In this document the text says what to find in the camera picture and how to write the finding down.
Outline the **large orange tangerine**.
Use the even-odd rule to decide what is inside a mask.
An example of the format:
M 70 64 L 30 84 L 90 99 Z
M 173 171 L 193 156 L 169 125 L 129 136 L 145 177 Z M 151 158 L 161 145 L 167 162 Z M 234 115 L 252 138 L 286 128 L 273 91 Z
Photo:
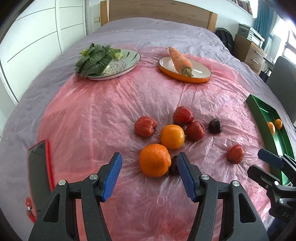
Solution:
M 268 128 L 270 130 L 271 135 L 274 136 L 275 135 L 275 126 L 274 126 L 274 124 L 271 121 L 268 121 L 267 125 L 268 125 Z

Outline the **lone small red apple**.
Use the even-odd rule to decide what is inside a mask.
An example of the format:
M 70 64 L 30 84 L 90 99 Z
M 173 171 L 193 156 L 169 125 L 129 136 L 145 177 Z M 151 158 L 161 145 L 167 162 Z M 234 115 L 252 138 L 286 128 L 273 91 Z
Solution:
M 239 164 L 244 157 L 244 149 L 241 145 L 234 145 L 227 154 L 227 159 L 233 164 Z

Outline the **dark plum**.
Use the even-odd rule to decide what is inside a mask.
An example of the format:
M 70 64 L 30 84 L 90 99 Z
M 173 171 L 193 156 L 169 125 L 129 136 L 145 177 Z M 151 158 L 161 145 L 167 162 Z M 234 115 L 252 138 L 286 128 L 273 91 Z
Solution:
M 212 119 L 208 124 L 208 130 L 212 134 L 220 134 L 222 132 L 221 120 L 219 118 Z
M 177 165 L 177 156 L 173 156 L 171 159 L 171 166 L 169 167 L 169 174 L 172 176 L 178 176 L 179 170 Z

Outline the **yellow orange fruit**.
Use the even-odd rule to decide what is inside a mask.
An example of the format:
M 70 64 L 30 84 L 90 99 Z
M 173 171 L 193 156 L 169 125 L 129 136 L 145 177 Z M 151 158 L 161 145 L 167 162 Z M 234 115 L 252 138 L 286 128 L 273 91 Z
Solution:
M 178 125 L 165 126 L 160 135 L 160 143 L 168 150 L 180 148 L 185 142 L 184 130 Z

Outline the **green rectangular tray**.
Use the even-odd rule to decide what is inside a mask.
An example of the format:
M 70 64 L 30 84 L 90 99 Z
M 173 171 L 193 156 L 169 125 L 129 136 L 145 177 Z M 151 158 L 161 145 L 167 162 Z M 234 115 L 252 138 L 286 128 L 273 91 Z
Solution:
M 274 123 L 279 119 L 278 112 L 269 104 L 262 101 L 253 94 L 250 94 L 246 99 L 255 122 L 260 131 L 264 147 L 266 150 L 272 152 L 275 155 L 284 155 L 294 158 L 294 152 L 292 150 L 292 144 L 287 134 L 287 130 L 283 126 L 281 129 L 276 130 L 275 134 L 272 134 L 268 127 L 268 122 Z

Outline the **smartphone with red case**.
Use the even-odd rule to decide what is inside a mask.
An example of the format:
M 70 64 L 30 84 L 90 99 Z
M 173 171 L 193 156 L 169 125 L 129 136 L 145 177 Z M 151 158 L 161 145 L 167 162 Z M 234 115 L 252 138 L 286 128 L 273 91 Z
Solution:
M 28 150 L 28 174 L 32 204 L 39 213 L 54 189 L 49 141 Z

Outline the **purple bed cover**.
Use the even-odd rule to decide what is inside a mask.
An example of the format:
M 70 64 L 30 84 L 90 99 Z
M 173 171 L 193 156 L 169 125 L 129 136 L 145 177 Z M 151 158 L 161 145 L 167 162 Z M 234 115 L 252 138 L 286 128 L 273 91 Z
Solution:
M 52 62 L 22 95 L 4 128 L 1 140 L 1 208 L 22 240 L 28 240 L 33 227 L 25 206 L 25 199 L 31 194 L 28 149 L 40 142 L 37 133 L 46 108 L 66 78 L 75 74 L 74 66 L 79 53 L 91 43 L 132 49 L 140 55 L 147 48 L 165 48 L 168 54 L 163 57 L 170 57 L 168 47 L 173 47 L 187 59 L 196 61 L 196 57 L 204 57 L 223 64 L 232 57 L 236 61 L 235 70 L 251 87 L 250 94 L 277 110 L 291 144 L 295 144 L 292 122 L 280 101 L 257 74 L 229 53 L 214 33 L 199 27 L 148 18 L 113 21 L 77 42 Z

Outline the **pink plastic sheet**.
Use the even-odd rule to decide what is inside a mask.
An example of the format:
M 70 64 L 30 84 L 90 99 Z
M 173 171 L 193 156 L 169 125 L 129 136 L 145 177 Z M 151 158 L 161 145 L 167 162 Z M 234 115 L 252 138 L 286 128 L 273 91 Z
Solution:
M 265 190 L 247 176 L 249 166 L 267 165 L 257 157 L 263 142 L 245 102 L 251 87 L 236 61 L 196 57 L 211 76 L 189 84 L 159 70 L 167 54 L 147 48 L 131 72 L 107 81 L 71 75 L 41 119 L 37 139 L 50 144 L 54 182 L 81 181 L 122 154 L 102 206 L 113 240 L 187 239 L 197 205 L 169 173 L 179 152 L 216 181 L 238 180 L 262 219 L 270 209 Z

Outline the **carrot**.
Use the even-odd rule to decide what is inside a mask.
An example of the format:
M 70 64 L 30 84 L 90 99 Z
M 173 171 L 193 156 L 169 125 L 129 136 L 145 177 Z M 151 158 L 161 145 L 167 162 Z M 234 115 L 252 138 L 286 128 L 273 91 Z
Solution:
M 185 75 L 187 77 L 193 77 L 192 71 L 193 66 L 192 63 L 178 50 L 173 47 L 168 47 L 171 60 L 175 66 L 177 73 L 181 75 Z

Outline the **black backpack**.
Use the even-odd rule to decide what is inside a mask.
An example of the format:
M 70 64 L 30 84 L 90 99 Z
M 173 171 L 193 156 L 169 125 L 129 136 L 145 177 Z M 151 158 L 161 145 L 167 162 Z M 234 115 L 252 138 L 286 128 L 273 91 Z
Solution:
M 234 53 L 234 40 L 231 33 L 225 28 L 218 28 L 215 32 L 217 37 L 221 40 L 223 45 L 229 50 L 233 55 Z

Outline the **grey printer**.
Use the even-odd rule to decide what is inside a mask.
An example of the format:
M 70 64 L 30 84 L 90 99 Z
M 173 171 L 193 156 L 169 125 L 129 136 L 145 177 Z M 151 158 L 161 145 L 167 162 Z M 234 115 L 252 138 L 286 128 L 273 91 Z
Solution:
M 253 27 L 245 24 L 239 24 L 237 35 L 254 42 L 259 48 L 262 48 L 265 41 L 265 39 Z

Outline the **teal curtain right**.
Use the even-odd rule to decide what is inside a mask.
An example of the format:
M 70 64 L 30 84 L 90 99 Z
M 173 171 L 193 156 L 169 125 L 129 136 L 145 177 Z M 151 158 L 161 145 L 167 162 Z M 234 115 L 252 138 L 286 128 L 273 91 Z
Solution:
M 262 49 L 266 46 L 266 41 L 272 38 L 271 32 L 278 20 L 278 13 L 274 9 L 275 1 L 258 1 L 257 18 L 254 29 L 263 37 Z

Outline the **leafy bok choy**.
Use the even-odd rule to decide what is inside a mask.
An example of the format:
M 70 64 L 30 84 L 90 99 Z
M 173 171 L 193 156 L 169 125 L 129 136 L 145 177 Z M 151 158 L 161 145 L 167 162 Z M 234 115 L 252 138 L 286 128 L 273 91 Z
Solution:
M 75 65 L 75 73 L 86 78 L 90 75 L 100 75 L 112 61 L 109 53 L 110 46 L 91 43 L 88 49 L 80 52 L 80 57 Z

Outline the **patterned round plate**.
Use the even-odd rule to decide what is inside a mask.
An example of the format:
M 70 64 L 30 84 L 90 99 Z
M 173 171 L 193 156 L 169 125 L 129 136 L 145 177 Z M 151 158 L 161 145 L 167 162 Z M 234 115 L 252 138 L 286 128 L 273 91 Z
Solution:
M 95 81 L 117 78 L 132 71 L 141 59 L 140 53 L 134 50 L 121 49 L 120 53 L 122 54 L 121 59 L 113 59 L 102 74 L 90 74 L 87 78 Z

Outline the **wooden headboard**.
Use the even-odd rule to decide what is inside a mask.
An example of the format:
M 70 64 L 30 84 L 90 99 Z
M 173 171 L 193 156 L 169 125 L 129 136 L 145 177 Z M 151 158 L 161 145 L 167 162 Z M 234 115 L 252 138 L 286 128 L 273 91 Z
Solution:
M 127 18 L 172 21 L 215 31 L 218 15 L 180 1 L 101 1 L 100 20 L 105 25 Z

